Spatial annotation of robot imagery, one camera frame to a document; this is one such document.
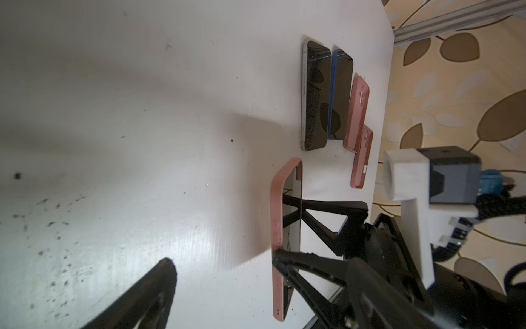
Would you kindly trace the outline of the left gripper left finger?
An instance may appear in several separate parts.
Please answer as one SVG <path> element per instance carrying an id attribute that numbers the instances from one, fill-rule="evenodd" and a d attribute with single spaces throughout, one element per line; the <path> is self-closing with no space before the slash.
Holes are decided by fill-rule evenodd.
<path id="1" fill-rule="evenodd" d="M 85 328 L 165 328 L 178 273 L 164 258 Z"/>

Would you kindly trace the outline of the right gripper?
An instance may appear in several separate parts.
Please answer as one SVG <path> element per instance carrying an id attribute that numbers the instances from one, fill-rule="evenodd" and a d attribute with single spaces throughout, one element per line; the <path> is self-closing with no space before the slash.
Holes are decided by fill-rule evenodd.
<path id="1" fill-rule="evenodd" d="M 302 199 L 301 229 L 307 228 L 344 260 L 280 249 L 273 253 L 273 266 L 300 294 L 324 328 L 359 328 L 347 291 L 348 262 L 354 258 L 368 264 L 434 323 L 436 312 L 431 297 L 395 219 L 380 214 L 373 223 L 366 223 L 367 217 L 368 206 L 362 201 Z M 314 279 L 340 287 L 341 292 L 330 301 Z"/>

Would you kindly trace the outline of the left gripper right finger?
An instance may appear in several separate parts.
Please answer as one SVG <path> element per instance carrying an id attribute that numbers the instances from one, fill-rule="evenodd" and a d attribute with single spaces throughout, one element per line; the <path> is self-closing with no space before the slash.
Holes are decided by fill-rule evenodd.
<path id="1" fill-rule="evenodd" d="M 346 284 L 359 328 L 436 327 L 361 259 L 348 262 Z"/>

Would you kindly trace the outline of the pink phone case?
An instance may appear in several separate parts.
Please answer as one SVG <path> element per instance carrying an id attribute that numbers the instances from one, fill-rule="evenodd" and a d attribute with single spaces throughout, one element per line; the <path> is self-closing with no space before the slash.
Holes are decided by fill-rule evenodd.
<path id="1" fill-rule="evenodd" d="M 360 138 L 367 113 L 369 95 L 369 85 L 363 77 L 356 74 L 351 89 L 346 134 L 343 140 L 344 148 L 353 153 L 357 153 L 360 149 Z"/>
<path id="2" fill-rule="evenodd" d="M 362 189 L 364 186 L 373 136 L 374 134 L 371 128 L 364 125 L 358 139 L 358 151 L 353 162 L 350 185 L 354 189 Z"/>

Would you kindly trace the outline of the phone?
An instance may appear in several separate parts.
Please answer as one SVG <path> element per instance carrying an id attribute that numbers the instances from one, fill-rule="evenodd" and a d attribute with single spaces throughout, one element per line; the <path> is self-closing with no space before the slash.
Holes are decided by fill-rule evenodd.
<path id="1" fill-rule="evenodd" d="M 328 138 L 343 140 L 349 112 L 353 81 L 353 58 L 342 49 L 335 49 L 331 67 L 331 96 Z"/>
<path id="2" fill-rule="evenodd" d="M 301 147 L 324 148 L 328 139 L 331 88 L 331 50 L 313 40 L 302 49 Z"/>
<path id="3" fill-rule="evenodd" d="M 303 163 L 290 159 L 274 176 L 270 189 L 271 250 L 300 251 Z M 294 288 L 277 269 L 273 273 L 273 316 L 286 318 Z"/>

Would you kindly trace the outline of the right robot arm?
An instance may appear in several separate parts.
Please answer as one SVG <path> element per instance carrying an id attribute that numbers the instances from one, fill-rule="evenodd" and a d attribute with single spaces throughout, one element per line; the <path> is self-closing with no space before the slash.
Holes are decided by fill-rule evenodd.
<path id="1" fill-rule="evenodd" d="M 477 164 L 385 162 L 404 229 L 385 214 L 365 222 L 364 202 L 304 200 L 294 158 L 271 183 L 274 315 L 297 291 L 320 328 L 524 328 L 525 284 L 502 293 L 441 266 L 474 225 L 525 213 L 524 197 L 480 195 Z"/>

